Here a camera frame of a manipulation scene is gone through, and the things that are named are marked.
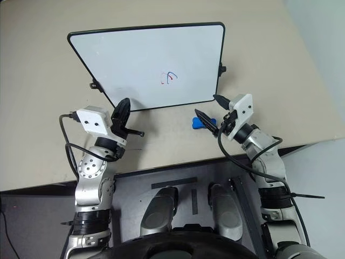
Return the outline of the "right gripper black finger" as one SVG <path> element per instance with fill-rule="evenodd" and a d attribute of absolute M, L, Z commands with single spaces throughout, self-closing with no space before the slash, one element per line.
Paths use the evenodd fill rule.
<path fill-rule="evenodd" d="M 222 95 L 214 94 L 214 100 L 225 110 L 230 109 L 230 100 Z"/>
<path fill-rule="evenodd" d="M 216 120 L 211 119 L 204 112 L 195 109 L 196 117 L 194 117 L 194 129 L 199 130 L 206 128 L 209 130 L 214 137 L 218 135 L 218 127 L 216 125 Z"/>

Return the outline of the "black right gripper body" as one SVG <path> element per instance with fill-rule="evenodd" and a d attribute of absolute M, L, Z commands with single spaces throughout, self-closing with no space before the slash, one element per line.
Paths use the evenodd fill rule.
<path fill-rule="evenodd" d="M 220 132 L 224 134 L 230 134 L 236 125 L 236 120 L 238 119 L 237 111 L 232 111 L 227 113 L 223 117 L 223 122 L 220 126 Z"/>

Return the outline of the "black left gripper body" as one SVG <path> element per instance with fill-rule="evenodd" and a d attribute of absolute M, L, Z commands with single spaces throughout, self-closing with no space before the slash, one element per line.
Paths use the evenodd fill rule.
<path fill-rule="evenodd" d="M 127 138 L 128 135 L 137 135 L 143 138 L 144 137 L 143 131 L 137 131 L 137 130 L 129 129 L 126 127 L 129 116 L 130 116 L 129 111 L 114 111 L 111 116 L 112 133 L 121 138 Z"/>

